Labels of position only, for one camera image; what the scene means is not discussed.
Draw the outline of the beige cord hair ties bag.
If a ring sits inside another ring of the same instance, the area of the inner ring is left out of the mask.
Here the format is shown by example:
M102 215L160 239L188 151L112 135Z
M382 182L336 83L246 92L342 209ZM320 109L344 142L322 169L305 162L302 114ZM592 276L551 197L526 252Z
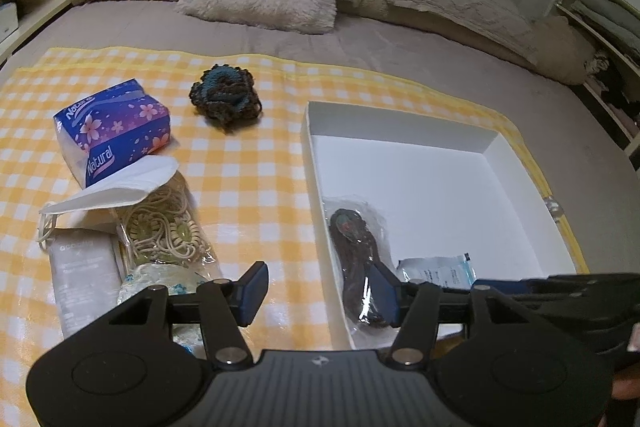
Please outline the beige cord hair ties bag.
M207 280L219 277L214 248L198 223L186 180L177 173L141 202L113 211L128 270L178 265Z

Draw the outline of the dark scrunchie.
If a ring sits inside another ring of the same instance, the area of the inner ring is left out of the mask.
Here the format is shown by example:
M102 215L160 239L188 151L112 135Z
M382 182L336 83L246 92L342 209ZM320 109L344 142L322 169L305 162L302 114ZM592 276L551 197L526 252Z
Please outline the dark scrunchie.
M377 261L393 266L386 221L355 197L328 197L322 205L350 339L358 348L380 345L394 330L372 296L370 269Z

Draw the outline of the grey wet wipes packet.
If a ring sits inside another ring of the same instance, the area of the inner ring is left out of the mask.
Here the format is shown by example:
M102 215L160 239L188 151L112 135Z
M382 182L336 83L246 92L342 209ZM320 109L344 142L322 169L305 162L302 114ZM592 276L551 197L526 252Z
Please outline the grey wet wipes packet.
M115 235L56 230L47 240L53 294L64 338L116 306L122 277Z

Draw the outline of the white face mask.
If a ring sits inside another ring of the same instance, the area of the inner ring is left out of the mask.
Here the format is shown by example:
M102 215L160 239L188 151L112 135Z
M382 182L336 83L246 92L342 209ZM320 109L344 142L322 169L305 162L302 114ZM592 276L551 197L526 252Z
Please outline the white face mask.
M39 211L36 242L43 246L66 213L137 205L169 182L179 163L173 157L149 155L84 188L63 202L49 202Z

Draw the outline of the blue floral tissue pack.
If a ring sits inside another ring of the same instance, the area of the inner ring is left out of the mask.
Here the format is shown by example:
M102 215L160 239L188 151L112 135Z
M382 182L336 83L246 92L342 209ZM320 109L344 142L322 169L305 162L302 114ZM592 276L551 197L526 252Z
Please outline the blue floral tissue pack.
M137 80L88 95L53 116L63 159L86 188L166 146L169 109Z

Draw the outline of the blue brown crochet scrunchie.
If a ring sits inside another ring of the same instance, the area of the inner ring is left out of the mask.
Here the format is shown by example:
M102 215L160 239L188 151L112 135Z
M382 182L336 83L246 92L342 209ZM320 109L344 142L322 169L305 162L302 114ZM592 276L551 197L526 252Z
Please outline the blue brown crochet scrunchie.
M189 98L196 111L217 127L229 130L257 120L262 101L253 75L244 68L214 64L204 70L190 89Z

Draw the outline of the small silver sachet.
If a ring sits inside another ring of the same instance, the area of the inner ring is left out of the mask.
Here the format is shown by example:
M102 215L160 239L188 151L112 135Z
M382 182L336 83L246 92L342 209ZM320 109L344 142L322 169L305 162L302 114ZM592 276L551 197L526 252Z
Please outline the small silver sachet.
M470 289L476 280L468 254L402 259L398 262L396 274L405 282L426 282L454 289Z

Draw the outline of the white cardboard box tray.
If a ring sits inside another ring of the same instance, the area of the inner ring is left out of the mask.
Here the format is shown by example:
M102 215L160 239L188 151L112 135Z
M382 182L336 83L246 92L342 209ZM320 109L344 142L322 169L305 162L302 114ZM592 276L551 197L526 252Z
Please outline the white cardboard box tray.
M521 280L580 272L548 209L548 190L502 131L400 110L308 103L302 147L333 346L388 346L395 333L358 333L342 303L329 219L358 210L389 267L409 258L469 255L475 274Z

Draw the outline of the yellow checkered blanket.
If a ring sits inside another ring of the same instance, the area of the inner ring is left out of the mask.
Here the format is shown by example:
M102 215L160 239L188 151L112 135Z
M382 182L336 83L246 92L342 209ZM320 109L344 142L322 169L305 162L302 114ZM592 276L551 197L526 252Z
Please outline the yellow checkered blanket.
M70 196L76 181L54 136L61 108L122 80L138 80L169 109L165 152L179 161L198 215L228 272L270 262L274 285L250 328L258 347L321 349L330 340L303 168L300 126L309 101L408 110L501 132L541 195L550 187L518 129L492 109L363 69L250 54L265 113L226 135L209 127L188 98L207 56L133 48L53 48L1 86L1 421L34 423L25 377L61 338L49 262L35 242L38 213Z

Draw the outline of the beige rolled comforter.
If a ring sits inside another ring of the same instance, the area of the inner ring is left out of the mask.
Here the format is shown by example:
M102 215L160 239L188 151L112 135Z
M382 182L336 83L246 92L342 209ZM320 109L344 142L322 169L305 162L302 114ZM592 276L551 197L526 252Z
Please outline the beige rolled comforter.
M587 79L585 64L596 53L594 45L565 16L551 15L533 23L535 72L565 86Z

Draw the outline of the folded towels on shelf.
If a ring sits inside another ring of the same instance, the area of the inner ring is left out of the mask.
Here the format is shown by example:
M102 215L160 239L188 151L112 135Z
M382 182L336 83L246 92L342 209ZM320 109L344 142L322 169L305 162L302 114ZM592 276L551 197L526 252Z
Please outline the folded towels on shelf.
M639 55L639 17L611 0L575 0L572 9Z

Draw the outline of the tissue box on shelf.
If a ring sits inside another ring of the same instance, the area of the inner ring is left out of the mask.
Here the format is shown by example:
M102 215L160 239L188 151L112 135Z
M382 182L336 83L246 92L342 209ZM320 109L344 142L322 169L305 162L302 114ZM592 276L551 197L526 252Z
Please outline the tissue box on shelf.
M18 28L17 7L13 2L0 5L0 41L6 40Z

